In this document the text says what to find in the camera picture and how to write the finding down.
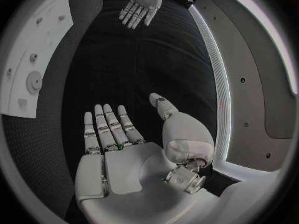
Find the round knob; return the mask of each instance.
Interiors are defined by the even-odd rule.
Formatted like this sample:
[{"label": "round knob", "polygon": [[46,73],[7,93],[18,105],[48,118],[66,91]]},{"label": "round knob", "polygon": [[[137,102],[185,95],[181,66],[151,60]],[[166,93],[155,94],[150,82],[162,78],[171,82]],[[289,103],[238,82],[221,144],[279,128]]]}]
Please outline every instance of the round knob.
[{"label": "round knob", "polygon": [[42,86],[42,77],[38,71],[32,71],[27,76],[27,90],[29,93],[35,95],[39,92]]}]

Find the robotic hand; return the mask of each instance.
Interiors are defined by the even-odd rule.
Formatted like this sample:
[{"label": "robotic hand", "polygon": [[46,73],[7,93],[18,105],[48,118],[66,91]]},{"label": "robotic hand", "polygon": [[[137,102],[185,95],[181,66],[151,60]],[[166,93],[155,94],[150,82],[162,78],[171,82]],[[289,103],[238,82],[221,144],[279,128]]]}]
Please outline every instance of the robotic hand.
[{"label": "robotic hand", "polygon": [[[214,143],[208,129],[156,93],[150,95],[149,101],[164,120],[164,150],[145,141],[133,126],[124,106],[118,107],[119,122],[107,104],[103,108],[95,106],[101,149],[92,114],[85,113],[86,155],[80,160],[75,181],[79,202],[105,197],[109,189],[118,195],[139,192],[142,173],[156,175],[158,170],[163,170],[166,183],[187,193],[196,193],[203,186],[205,177],[199,176],[199,169],[210,165],[214,158]],[[149,162],[150,157],[157,153],[161,153],[160,158]]]},{"label": "robotic hand", "polygon": [[156,12],[160,9],[162,0],[130,0],[128,5],[122,9],[119,19],[125,25],[129,19],[128,28],[135,29],[143,17],[145,18],[145,25],[148,26],[155,16]]}]

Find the black fabric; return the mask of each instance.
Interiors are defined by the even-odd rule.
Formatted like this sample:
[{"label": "black fabric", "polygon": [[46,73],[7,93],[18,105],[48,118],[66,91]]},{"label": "black fabric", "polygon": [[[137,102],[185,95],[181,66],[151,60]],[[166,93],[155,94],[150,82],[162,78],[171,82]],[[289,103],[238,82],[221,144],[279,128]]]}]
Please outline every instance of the black fabric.
[{"label": "black fabric", "polygon": [[84,112],[109,103],[125,105],[147,141],[162,145],[162,120],[149,94],[167,97],[181,112],[200,120],[214,140],[217,102],[205,44],[189,11],[170,0],[149,27],[129,30],[118,20],[128,0],[104,0],[103,10],[82,39],[66,82],[62,129],[73,178],[84,154]]},{"label": "black fabric", "polygon": [[37,197],[62,218],[74,194],[62,145],[63,88],[81,37],[102,8],[102,0],[69,2],[74,25],[43,77],[36,119],[3,116],[6,140],[21,175]]}]

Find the round button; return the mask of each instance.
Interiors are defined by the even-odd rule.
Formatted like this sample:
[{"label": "round button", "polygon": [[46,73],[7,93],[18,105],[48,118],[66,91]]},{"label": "round button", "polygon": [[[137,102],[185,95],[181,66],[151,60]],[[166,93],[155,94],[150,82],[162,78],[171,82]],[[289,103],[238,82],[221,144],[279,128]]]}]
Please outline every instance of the round button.
[{"label": "round button", "polygon": [[31,94],[37,94],[42,87],[42,77],[38,71],[32,71],[27,76],[27,90]]}]

